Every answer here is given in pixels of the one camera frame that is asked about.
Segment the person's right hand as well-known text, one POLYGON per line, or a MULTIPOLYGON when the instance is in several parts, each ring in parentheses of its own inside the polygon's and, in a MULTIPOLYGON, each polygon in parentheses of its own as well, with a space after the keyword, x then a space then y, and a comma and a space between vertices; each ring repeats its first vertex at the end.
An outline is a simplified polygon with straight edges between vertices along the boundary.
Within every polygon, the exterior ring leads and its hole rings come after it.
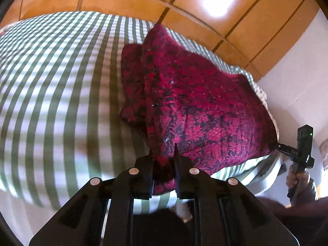
POLYGON ((310 174, 307 171, 295 172, 294 165, 291 165, 286 177, 286 185, 289 189, 298 187, 298 193, 304 192, 310 183, 310 174))

